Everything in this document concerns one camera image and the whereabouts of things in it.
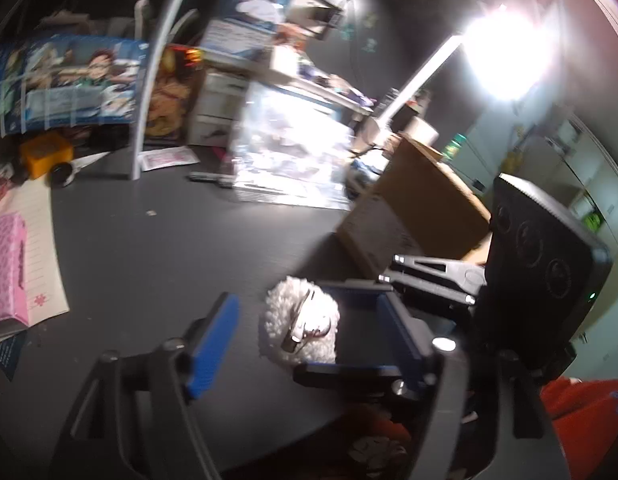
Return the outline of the lined notepad paper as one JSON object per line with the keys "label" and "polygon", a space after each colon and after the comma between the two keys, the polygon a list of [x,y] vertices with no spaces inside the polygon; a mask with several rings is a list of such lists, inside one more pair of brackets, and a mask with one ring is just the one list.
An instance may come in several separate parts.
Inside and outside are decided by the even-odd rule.
{"label": "lined notepad paper", "polygon": [[12,188],[0,202],[0,216],[19,214],[26,226],[24,289],[28,324],[0,335],[0,342],[70,310],[56,253],[51,188],[44,179]]}

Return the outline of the small white pink sachet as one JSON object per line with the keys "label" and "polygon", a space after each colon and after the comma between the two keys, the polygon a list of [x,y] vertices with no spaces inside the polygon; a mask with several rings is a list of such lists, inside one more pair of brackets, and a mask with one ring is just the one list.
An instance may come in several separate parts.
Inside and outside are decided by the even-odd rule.
{"label": "small white pink sachet", "polygon": [[199,163],[197,155],[187,146],[161,148],[145,151],[139,155],[140,167],[143,172],[170,167],[190,166]]}

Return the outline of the white drawer organizer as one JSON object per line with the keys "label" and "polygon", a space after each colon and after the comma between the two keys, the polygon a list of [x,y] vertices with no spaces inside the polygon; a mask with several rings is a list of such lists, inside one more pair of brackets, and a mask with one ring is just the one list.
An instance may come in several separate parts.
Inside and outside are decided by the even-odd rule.
{"label": "white drawer organizer", "polygon": [[248,85],[245,77],[207,70],[187,125],[187,144],[226,148]]}

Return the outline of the clear plastic display sleeve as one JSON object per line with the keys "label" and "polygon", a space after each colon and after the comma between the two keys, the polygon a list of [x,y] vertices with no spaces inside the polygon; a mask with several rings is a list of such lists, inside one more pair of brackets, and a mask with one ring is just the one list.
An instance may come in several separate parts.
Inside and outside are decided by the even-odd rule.
{"label": "clear plastic display sleeve", "polygon": [[330,105],[253,81],[228,144],[232,188],[244,202],[347,210],[351,141]]}

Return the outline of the orange small box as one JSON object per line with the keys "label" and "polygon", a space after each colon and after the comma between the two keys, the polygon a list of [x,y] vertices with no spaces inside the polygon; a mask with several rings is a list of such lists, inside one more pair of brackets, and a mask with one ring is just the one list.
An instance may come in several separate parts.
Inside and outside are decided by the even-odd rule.
{"label": "orange small box", "polygon": [[55,165],[74,159],[73,145],[55,131],[40,134],[24,142],[18,151],[30,180],[37,180]]}

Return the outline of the white fluffy hair clip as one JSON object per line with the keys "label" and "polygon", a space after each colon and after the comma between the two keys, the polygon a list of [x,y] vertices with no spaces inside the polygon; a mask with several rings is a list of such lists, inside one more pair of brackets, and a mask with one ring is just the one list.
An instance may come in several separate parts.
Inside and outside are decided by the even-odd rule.
{"label": "white fluffy hair clip", "polygon": [[260,313],[260,355],[281,367],[334,364],[341,311],[319,285],[287,276],[267,292]]}

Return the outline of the pink patterned box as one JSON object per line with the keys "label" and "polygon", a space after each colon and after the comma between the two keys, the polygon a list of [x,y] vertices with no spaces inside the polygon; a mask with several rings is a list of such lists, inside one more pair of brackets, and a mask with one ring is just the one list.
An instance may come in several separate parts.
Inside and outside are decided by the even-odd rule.
{"label": "pink patterned box", "polygon": [[0,337],[29,326],[25,292],[26,226],[19,214],[0,216]]}

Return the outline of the brown cardboard box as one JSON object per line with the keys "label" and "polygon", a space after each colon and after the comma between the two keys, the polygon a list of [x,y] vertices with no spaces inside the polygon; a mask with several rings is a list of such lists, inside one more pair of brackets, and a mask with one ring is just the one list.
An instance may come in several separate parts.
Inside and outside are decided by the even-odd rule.
{"label": "brown cardboard box", "polygon": [[395,255],[463,259],[488,236],[490,218],[449,166],[424,145],[403,139],[335,235],[362,275],[373,280]]}

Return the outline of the blue character box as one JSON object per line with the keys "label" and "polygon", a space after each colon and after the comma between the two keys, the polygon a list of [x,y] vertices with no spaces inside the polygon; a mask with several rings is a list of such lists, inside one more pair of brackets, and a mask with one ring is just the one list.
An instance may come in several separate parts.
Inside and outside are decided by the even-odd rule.
{"label": "blue character box", "polygon": [[292,0],[222,0],[220,14],[262,32],[275,32],[285,21],[291,3]]}

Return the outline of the white desk lamp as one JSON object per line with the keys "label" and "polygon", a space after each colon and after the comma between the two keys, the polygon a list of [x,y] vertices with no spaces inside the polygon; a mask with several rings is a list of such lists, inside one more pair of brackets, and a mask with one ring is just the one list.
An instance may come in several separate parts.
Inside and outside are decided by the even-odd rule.
{"label": "white desk lamp", "polygon": [[428,104],[420,115],[443,144],[467,134],[481,115],[495,107],[513,112],[544,82],[559,59],[559,20],[548,11],[535,21],[514,6],[500,6],[451,32],[436,18],[398,26],[389,23],[365,35],[362,67],[365,91],[378,98],[401,89],[419,67],[451,40],[443,59],[422,84]]}

